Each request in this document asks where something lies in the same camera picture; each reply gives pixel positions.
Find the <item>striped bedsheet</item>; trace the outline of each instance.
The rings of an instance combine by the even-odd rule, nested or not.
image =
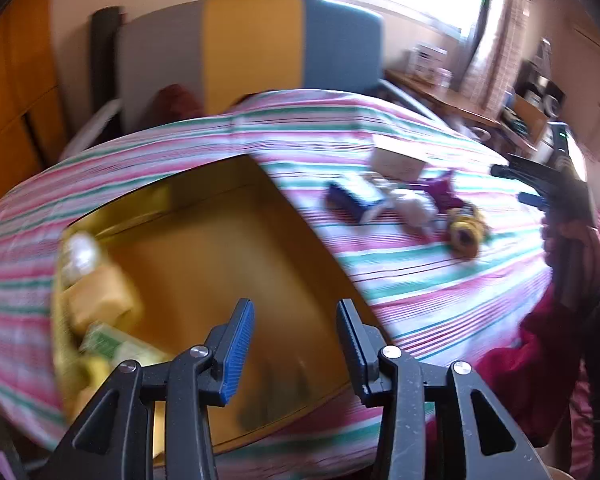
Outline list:
[[[443,241],[405,230],[391,211],[358,226],[324,205],[326,183],[362,170],[372,134],[416,142],[424,176],[456,168],[458,195],[491,227],[477,259],[454,259]],[[122,137],[60,162],[0,200],[0,405],[52,448],[66,426],[54,379],[49,303],[62,229],[116,197],[179,171],[251,153],[330,249],[394,343],[445,365],[510,344],[548,285],[540,215],[516,200],[524,185],[488,176],[496,153],[403,108],[356,94],[277,91],[223,115]],[[222,476],[307,478],[366,465],[379,410],[352,393],[277,434],[218,457]]]

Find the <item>silver screw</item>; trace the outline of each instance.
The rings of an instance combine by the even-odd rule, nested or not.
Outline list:
[[[189,355],[191,357],[206,357],[209,355],[209,348],[204,345],[195,345],[189,350]]]
[[[467,375],[471,371],[471,365],[464,361],[456,361],[454,363],[454,371],[456,374]]]
[[[122,361],[118,365],[118,368],[123,374],[130,374],[131,372],[135,371],[136,368],[138,368],[138,363],[129,359],[127,361]]]
[[[382,349],[382,355],[389,359],[397,359],[402,355],[402,350],[397,346],[387,345]]]

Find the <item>blue and white package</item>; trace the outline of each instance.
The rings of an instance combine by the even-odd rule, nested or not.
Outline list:
[[[345,209],[359,224],[372,221],[387,204],[384,194],[359,173],[345,173],[329,183],[327,199]]]

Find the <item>wooden cabinet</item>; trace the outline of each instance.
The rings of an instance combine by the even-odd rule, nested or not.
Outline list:
[[[58,161],[67,140],[49,0],[12,0],[0,15],[0,198]]]

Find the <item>plaid curtain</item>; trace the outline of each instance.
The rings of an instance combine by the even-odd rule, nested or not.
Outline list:
[[[496,117],[522,61],[528,0],[491,0],[482,39],[460,92]]]

